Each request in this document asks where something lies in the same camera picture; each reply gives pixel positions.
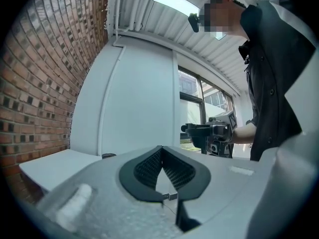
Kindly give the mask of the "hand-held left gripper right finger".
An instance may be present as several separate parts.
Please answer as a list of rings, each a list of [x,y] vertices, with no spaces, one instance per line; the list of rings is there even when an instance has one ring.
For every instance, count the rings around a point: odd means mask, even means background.
[[[189,217],[185,202],[199,198],[211,180],[209,169],[203,164],[164,146],[161,149],[162,168],[177,191],[175,224],[183,232],[200,225]]]

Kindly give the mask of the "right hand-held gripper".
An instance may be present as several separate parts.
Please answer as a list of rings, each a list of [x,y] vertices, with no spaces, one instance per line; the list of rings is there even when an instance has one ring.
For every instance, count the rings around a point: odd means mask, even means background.
[[[230,142],[236,127],[236,116],[228,111],[209,117],[206,124],[186,123],[181,131],[191,138],[196,148],[205,149],[208,155],[232,158],[234,144]]]

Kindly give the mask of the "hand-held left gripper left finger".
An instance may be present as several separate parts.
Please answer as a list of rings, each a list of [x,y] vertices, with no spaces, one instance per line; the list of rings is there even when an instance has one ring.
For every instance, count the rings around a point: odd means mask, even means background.
[[[126,162],[119,171],[122,187],[136,200],[162,203],[163,196],[156,191],[158,176],[162,169],[162,146],[157,146]]]

